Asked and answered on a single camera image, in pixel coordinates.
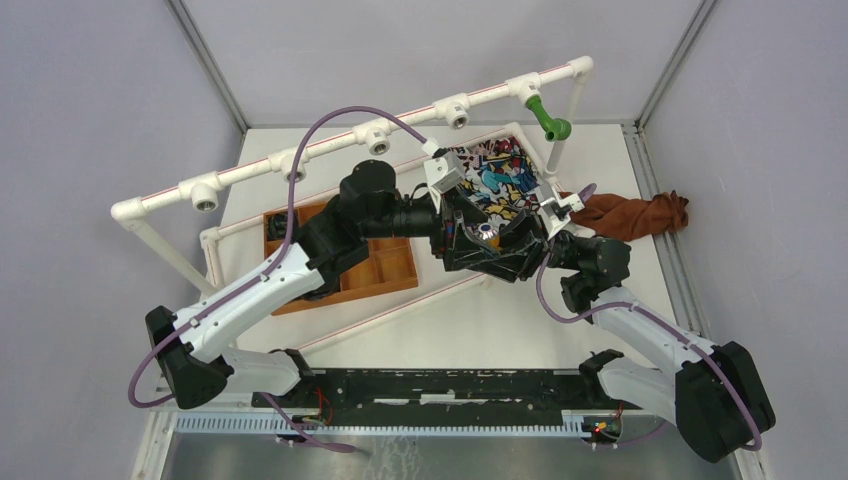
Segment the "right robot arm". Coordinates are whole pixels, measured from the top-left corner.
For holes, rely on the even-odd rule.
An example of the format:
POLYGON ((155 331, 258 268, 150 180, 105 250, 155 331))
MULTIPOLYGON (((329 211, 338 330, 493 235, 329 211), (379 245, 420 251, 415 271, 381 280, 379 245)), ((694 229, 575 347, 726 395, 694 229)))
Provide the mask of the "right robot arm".
POLYGON ((691 333, 641 302, 623 284, 630 275, 628 244, 568 231, 549 237, 526 214, 502 230, 481 224, 460 227, 457 235, 480 249, 481 271, 504 273, 509 281, 533 276, 540 283, 548 270, 568 270, 560 288, 571 314, 554 311, 538 288, 547 315, 561 324, 585 321, 649 361, 643 367, 616 352, 589 360, 577 382, 585 405, 602 408, 613 399, 636 405, 675 426, 712 463, 762 448, 776 416, 751 354, 736 342, 719 345, 691 333))

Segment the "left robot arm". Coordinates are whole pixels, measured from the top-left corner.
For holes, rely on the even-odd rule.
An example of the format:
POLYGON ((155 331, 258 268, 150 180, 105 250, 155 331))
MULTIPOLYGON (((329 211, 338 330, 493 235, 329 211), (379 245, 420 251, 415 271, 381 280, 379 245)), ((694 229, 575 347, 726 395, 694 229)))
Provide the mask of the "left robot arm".
POLYGON ((322 211, 289 230, 290 240, 273 257, 203 301, 147 314, 152 357, 171 399, 185 410, 222 393, 264 393, 293 407, 307 404, 315 382, 300 353, 243 351, 232 342, 290 301, 330 293, 344 272, 368 258, 371 238, 427 237, 435 255, 444 256, 460 220, 487 219, 457 183, 439 180, 425 196, 403 197, 388 163, 359 163, 322 211))

